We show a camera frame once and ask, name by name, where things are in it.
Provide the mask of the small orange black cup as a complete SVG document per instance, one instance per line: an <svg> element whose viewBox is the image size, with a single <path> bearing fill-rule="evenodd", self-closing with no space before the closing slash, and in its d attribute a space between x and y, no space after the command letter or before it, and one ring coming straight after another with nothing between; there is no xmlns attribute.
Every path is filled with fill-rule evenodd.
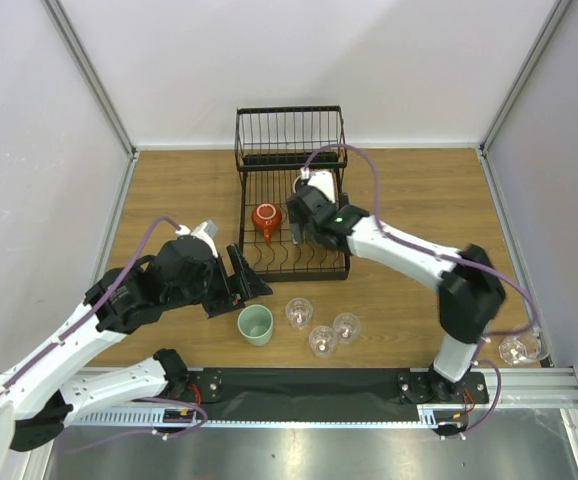
<svg viewBox="0 0 578 480"><path fill-rule="evenodd" d="M269 244L272 237L280 230L282 211L275 204L261 203L253 209L251 221L255 230L260 233L263 240Z"/></svg>

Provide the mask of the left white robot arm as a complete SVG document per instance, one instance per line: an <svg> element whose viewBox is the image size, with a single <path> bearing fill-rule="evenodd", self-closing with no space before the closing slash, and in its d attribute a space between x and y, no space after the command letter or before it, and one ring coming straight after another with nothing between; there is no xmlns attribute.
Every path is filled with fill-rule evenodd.
<svg viewBox="0 0 578 480"><path fill-rule="evenodd" d="M237 245L227 248L227 274L211 239L185 234L129 270L108 271L69 319L10 370L0 374L0 408L15 411L9 449L27 452L55 439L70 423L98 409L148 397L181 400L189 370L174 349L160 349L116 375L85 382L72 377L90 360L167 311L199 305L210 318L272 294Z"/></svg>

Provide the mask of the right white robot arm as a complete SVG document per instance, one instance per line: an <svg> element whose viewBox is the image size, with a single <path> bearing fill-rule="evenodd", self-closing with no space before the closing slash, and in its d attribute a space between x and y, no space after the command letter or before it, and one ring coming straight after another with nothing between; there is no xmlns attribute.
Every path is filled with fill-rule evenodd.
<svg viewBox="0 0 578 480"><path fill-rule="evenodd" d="M445 332L428 373L428 388L442 402L465 390L465 376L506 292L484 249L432 244L377 220L354 205L339 208L322 190L300 180L287 200L294 241L387 266L438 296Z"/></svg>

